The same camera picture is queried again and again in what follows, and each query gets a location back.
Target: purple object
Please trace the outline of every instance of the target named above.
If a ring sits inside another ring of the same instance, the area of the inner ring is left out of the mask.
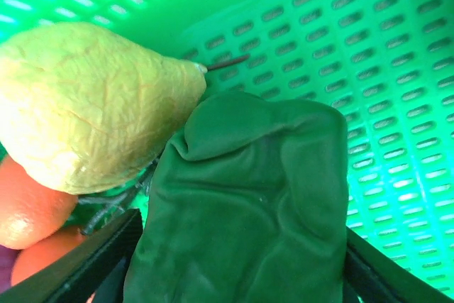
[[[11,287],[11,270],[18,253],[0,245],[0,294]]]

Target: toy pear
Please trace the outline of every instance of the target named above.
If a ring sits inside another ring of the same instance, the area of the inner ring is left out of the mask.
[[[46,187],[110,189],[184,124],[205,72],[90,23],[19,33],[0,45],[0,141]]]

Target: orange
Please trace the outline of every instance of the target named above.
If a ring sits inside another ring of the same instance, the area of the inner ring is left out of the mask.
[[[6,156],[0,164],[0,245],[30,247],[62,227],[76,204],[77,196],[38,184]]]
[[[76,248],[86,239],[78,226],[66,226],[53,235],[22,250],[11,273],[11,285],[29,278]],[[87,303],[93,300],[94,294]]]

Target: plastic crate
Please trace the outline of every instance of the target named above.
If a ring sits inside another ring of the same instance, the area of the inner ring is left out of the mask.
[[[454,0],[1,0],[0,41],[76,20],[202,63],[251,54],[208,74],[207,96],[336,107],[349,227],[454,297]]]

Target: pear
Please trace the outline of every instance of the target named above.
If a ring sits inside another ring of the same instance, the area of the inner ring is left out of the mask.
[[[90,23],[24,31],[0,45],[0,141],[42,185],[102,192],[160,153],[205,72]]]

